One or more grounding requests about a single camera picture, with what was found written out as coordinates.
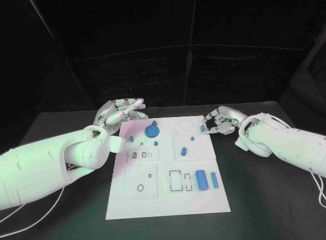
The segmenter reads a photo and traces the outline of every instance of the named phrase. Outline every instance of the white board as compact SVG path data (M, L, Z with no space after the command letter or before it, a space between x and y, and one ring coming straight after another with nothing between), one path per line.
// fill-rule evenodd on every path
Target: white board
M123 123L120 136L126 145L123 153L116 155L107 220L231 211L211 136L201 132L202 119L204 116L166 117ZM145 130L153 120L159 135L149 138ZM198 170L207 175L210 189L204 191L198 188ZM181 172L179 191L171 188L171 171ZM214 188L212 172L218 188Z

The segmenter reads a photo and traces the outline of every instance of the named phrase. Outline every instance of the dark table surface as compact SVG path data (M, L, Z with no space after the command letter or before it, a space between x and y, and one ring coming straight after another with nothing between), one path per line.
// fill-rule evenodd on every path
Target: dark table surface
M274 101L224 105L247 115L270 113L295 126ZM207 115L218 106L152 107L143 112L150 118L197 116ZM93 124L96 113L41 113L22 144L81 130ZM236 146L237 138L237 132L211 135L231 212L106 220L116 160L112 153L104 166L65 187L60 202L41 223L3 239L326 240L326 209L319 205L319 190L310 173L274 155L266 158L241 150ZM38 221L60 192L19 210L0 224L0 235ZM16 208L2 210L0 219Z

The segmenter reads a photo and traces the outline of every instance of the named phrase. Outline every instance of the blue object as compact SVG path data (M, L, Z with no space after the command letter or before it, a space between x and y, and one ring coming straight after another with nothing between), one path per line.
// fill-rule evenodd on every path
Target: blue object
M184 147L184 148L182 148L181 155L182 155L182 156L186 156L186 153L188 153L188 149Z
M161 129L158 127L158 122L153 121L152 122L152 125L145 129L145 135L149 137L149 138L156 138L161 134Z
M212 182L214 182L214 188L218 189L220 183L218 183L218 179L217 179L217 174L214 172L211 173L211 178L212 178Z
M204 170L198 170L195 172L195 176L197 176L197 182L198 182L199 191L208 190L210 189L210 185L208 185L208 180L207 180L207 176L205 176L205 171Z

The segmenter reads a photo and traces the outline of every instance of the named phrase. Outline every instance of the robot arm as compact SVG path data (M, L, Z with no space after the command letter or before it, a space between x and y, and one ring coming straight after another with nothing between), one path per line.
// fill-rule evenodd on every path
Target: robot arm
M99 169L110 152L122 153L125 139L112 136L122 122L148 119L143 99L109 101L94 124L83 130L29 143L0 155L0 210L24 205Z
M326 178L326 136L303 131L269 114L247 116L238 110L221 106L204 118L212 119L217 127L207 129L207 134L230 134L238 127L236 145L251 150L261 157L272 153L287 163Z

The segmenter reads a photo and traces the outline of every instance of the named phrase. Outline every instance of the robotic hand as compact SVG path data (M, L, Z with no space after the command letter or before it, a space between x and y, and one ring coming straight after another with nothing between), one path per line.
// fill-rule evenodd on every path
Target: robotic hand
M146 107L143 102L143 99L109 101L93 125L0 155L0 210L54 193L104 165L110 152L123 152L126 140L112 135L122 122L149 118L135 111Z
M204 118L214 118L217 127L207 134L231 134L238 127L236 145L261 157L272 153L287 163L326 178L326 136L292 128L270 114L247 116L238 110L221 106Z

